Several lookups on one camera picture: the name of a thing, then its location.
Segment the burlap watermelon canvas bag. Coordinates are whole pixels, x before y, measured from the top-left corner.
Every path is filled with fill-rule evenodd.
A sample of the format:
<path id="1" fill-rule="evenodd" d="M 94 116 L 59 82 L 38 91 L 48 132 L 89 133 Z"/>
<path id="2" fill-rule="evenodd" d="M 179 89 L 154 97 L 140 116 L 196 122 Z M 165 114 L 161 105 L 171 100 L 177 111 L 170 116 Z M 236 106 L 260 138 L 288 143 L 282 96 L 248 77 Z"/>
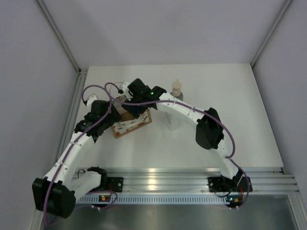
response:
<path id="1" fill-rule="evenodd" d="M 125 110 L 120 103 L 113 102 L 113 105 L 121 115 L 121 120 L 111 126 L 111 130 L 115 138 L 120 138 L 152 122 L 149 109 L 143 112 L 138 118 L 135 118 L 127 110 Z"/>

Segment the green bottle beige cap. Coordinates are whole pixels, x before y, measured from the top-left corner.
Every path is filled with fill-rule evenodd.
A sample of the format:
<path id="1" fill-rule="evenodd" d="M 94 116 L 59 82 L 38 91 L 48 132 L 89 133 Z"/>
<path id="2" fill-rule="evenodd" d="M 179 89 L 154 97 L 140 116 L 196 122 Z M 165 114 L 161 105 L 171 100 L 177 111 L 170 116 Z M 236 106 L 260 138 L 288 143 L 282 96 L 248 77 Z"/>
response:
<path id="1" fill-rule="evenodd" d="M 175 98 L 183 101 L 183 93 L 181 91 L 181 87 L 182 87 L 182 84 L 181 82 L 179 81 L 179 79 L 177 79 L 176 81 L 174 81 L 172 83 L 172 91 L 171 91 L 171 95 L 174 96 Z"/>

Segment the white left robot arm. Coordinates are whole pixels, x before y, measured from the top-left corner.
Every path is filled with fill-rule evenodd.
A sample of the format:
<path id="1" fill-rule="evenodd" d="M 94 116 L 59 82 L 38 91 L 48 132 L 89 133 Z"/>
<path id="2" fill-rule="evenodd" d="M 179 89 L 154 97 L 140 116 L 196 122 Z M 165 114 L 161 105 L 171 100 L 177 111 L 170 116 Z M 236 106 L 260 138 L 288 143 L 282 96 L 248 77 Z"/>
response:
<path id="1" fill-rule="evenodd" d="M 32 184 L 35 207 L 44 214 L 67 218 L 76 202 L 88 192 L 108 189 L 106 170 L 90 167 L 81 177 L 74 179 L 78 165 L 105 130 L 121 119 L 110 101 L 87 100 L 88 112 L 77 123 L 71 140 L 52 169 Z"/>

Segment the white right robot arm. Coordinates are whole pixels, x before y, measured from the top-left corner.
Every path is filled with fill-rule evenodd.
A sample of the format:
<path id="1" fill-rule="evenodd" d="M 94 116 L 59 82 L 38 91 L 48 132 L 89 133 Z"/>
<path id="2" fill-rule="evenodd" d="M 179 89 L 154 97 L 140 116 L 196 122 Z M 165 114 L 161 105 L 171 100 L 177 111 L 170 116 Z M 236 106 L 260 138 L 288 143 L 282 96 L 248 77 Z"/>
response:
<path id="1" fill-rule="evenodd" d="M 165 89 L 155 86 L 150 88 L 140 79 L 131 83 L 125 82 L 118 90 L 126 96 L 122 107 L 137 117 L 148 108 L 165 112 L 195 129 L 196 143 L 212 153 L 219 165 L 221 175 L 208 178 L 210 192 L 251 192 L 250 178 L 233 162 L 233 152 L 228 153 L 224 135 L 229 130 L 221 123 L 214 108 L 201 110 L 184 103 L 168 93 Z"/>

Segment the white bottle grey cap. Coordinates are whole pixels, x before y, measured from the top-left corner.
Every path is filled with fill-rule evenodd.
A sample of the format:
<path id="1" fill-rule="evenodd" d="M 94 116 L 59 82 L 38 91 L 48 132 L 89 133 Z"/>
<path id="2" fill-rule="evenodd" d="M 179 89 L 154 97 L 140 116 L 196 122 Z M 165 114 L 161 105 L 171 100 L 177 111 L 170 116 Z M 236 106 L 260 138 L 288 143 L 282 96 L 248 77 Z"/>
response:
<path id="1" fill-rule="evenodd" d="M 165 124 L 171 131 L 175 131 L 181 125 L 181 121 L 179 118 L 175 117 L 170 113 L 165 113 Z"/>

